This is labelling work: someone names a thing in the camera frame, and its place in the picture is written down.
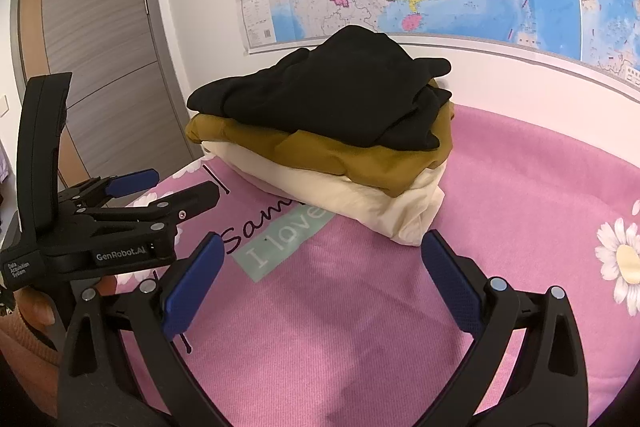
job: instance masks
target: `folded clothing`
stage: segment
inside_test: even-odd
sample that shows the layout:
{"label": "folded clothing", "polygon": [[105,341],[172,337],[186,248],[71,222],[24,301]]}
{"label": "folded clothing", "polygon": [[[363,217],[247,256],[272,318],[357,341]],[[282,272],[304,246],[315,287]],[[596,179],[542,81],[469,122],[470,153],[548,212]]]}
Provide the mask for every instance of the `folded clothing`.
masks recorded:
{"label": "folded clothing", "polygon": [[450,70],[444,58],[414,59],[385,34],[346,26],[312,51],[300,48],[271,68],[199,87],[187,106],[357,147],[428,151],[440,145],[430,130],[451,96],[428,82]]}
{"label": "folded clothing", "polygon": [[288,134],[208,114],[194,116],[186,135],[195,143],[236,143],[286,167],[347,176],[354,183],[379,188],[395,198],[411,187],[422,171],[435,169],[447,159],[452,148],[452,114],[450,102],[438,113],[431,130],[440,147],[434,151],[395,151],[382,145],[354,147],[307,131]]}
{"label": "folded clothing", "polygon": [[382,190],[354,183],[346,176],[278,165],[235,143],[204,142],[203,147],[236,172],[276,189],[259,184],[261,190],[350,217],[401,245],[420,245],[444,199],[438,183],[446,162],[425,169],[408,190],[390,198]]}

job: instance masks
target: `pink tablecloth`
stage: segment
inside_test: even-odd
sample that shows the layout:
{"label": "pink tablecloth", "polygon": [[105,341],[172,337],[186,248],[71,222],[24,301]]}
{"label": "pink tablecloth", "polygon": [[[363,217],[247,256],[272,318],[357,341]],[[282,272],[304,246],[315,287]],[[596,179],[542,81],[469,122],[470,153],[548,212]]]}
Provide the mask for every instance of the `pink tablecloth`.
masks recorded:
{"label": "pink tablecloth", "polygon": [[[640,279],[632,270],[640,259],[622,272],[616,264],[620,245],[628,246],[626,259],[640,252],[632,225],[640,169],[480,110],[459,107],[452,124],[446,197],[434,227],[488,276],[525,291],[566,289],[584,346],[593,420],[640,358]],[[236,427],[413,425],[470,343],[418,249],[342,216],[278,203],[218,158],[177,172],[142,203],[214,176],[218,206],[181,226],[176,250],[188,256],[214,230],[224,233],[228,255],[186,334],[192,353],[179,339],[177,345],[220,410]],[[289,256],[262,269],[264,256],[279,252]],[[121,291],[137,284],[125,279]],[[521,338],[514,335],[482,409],[500,396]],[[131,344],[145,394],[162,407]]]}

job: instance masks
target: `light switch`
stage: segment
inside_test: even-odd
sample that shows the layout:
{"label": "light switch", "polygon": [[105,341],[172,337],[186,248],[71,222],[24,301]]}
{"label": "light switch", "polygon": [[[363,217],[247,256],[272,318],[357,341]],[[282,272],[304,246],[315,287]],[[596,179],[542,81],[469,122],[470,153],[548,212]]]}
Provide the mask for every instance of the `light switch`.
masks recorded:
{"label": "light switch", "polygon": [[6,115],[9,110],[9,103],[6,101],[6,95],[0,96],[0,116]]}

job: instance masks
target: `mustard yellow garment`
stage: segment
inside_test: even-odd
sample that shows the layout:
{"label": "mustard yellow garment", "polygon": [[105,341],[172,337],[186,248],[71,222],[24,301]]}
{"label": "mustard yellow garment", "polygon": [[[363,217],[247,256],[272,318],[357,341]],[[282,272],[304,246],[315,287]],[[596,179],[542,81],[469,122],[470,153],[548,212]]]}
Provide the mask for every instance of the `mustard yellow garment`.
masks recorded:
{"label": "mustard yellow garment", "polygon": [[283,131],[238,123],[230,118],[197,114],[187,124],[186,135],[194,143],[236,143],[268,160],[291,167],[337,176],[380,188],[395,198],[407,190],[425,169],[435,169],[452,149],[450,119],[453,105],[442,106],[431,132],[440,140],[434,151],[395,151],[380,145],[354,147],[306,131]]}

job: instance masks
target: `door frame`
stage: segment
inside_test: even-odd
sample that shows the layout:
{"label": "door frame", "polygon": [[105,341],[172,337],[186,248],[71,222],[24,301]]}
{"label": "door frame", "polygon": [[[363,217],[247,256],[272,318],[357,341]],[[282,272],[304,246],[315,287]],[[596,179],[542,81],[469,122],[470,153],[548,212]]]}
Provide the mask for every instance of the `door frame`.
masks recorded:
{"label": "door frame", "polygon": [[[22,50],[20,48],[19,39],[19,20],[18,20],[18,4],[19,0],[11,0],[10,6],[10,33],[11,33],[11,53],[12,61],[14,64],[15,82],[18,89],[18,96],[20,103],[24,98],[24,90],[26,87],[26,78],[24,69],[22,66]],[[158,0],[146,0],[148,10],[148,21],[151,31],[154,48],[156,49],[156,56],[158,57],[158,65],[162,73],[162,79],[164,86],[169,95],[174,115],[178,124],[184,129],[189,123],[190,117],[187,111],[186,102],[178,83],[178,78],[175,74],[174,63],[169,52],[169,45],[166,40],[164,32],[164,25],[162,23],[162,13],[160,10],[160,3]],[[193,159],[202,156],[201,147],[190,142],[184,132],[182,133],[185,143]]]}

